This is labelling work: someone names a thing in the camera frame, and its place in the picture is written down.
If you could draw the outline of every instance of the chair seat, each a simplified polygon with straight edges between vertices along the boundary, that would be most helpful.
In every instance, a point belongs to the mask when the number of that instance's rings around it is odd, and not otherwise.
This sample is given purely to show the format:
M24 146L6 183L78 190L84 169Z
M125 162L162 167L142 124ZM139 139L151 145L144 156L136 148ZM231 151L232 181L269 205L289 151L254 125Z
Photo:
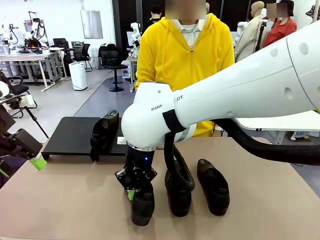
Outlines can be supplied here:
M112 70L116 70L116 69L127 69L128 66L127 65L103 65L104 68L107 69L112 69Z
M90 58L88 58L88 57L74 57L73 60L76 62L90 61Z
M14 90L18 95L23 94L29 90L29 87L24 85L18 85L18 86L12 86L12 87L14 88Z

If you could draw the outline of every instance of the black strap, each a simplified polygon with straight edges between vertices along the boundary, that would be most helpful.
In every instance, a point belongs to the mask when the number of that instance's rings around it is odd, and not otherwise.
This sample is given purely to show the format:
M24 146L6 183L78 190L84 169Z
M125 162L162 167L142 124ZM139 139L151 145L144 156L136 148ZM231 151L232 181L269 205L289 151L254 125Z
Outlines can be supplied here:
M171 132L181 133L184 130L186 130L186 128L180 124L176 115L176 111L174 109L163 112L162 115L166 123L166 126L170 129Z

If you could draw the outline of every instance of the black office chair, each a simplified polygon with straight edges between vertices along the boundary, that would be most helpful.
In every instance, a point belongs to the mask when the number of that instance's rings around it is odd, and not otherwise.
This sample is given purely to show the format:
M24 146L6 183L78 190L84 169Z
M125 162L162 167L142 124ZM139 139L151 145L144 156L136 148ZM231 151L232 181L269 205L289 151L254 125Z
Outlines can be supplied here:
M127 69L128 66L120 64L119 53L117 51L102 51L101 60L104 68L114 71L114 87L111 87L109 91L121 92L125 90L124 88L118 86L118 84L123 84L123 81L118 81L117 70Z
M19 85L12 85L11 83L14 82L14 80L20 80ZM6 83L9 87L10 93L14 94L14 95L21 95L23 93L28 93L30 95L29 92L29 87L22 85L24 78L22 76L12 76L12 77L4 77L3 82ZM36 109L38 107L38 104L36 103L36 101L33 99L35 107L28 107L29 109ZM19 107L18 108L19 111L15 112L13 115L11 115L12 118L14 119L21 119L24 117L24 112L23 110L25 109L24 107Z
M91 61L91 57L89 56L88 50L89 50L90 44L85 43L82 48L82 52L75 52L73 60L76 62L85 62L85 69L88 69L87 62L89 63L89 66L91 68L90 71L86 72L92 72L92 66L89 61Z
M63 51L65 54L63 57L63 62L66 73L65 77L71 77L69 64L72 64L74 62L71 58L71 52L74 51L74 49L69 47L69 43L65 38L54 38L53 43L57 48L64 48Z

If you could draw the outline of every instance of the black shoe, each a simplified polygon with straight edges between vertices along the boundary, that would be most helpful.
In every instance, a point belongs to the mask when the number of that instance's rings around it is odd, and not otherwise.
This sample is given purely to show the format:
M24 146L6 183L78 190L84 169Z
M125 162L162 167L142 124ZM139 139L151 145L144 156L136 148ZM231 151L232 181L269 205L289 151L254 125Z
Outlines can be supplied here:
M197 177L212 214L223 216L229 204L229 186L224 176L207 160L200 159L197 164Z
M155 196L152 184L144 186L136 192L131 201L131 220L135 225L146 226L155 210Z
M175 161L177 169L182 173L177 161ZM169 208L173 215L184 217L188 215L191 205L191 191L182 187L167 170L164 177L164 184L168 196Z
M119 112L112 110L101 118L93 127L90 144L93 149L103 149L117 133L119 126Z

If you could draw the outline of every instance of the black hat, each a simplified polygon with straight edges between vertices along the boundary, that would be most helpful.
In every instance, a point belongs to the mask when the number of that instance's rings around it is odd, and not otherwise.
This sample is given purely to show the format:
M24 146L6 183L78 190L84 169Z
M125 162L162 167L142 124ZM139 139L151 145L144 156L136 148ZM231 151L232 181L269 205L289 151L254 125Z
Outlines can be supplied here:
M288 15L290 17L293 17L294 16L294 8L295 8L295 3L294 1L291 1L291 0L281 0L279 2L280 4L287 4L288 6Z

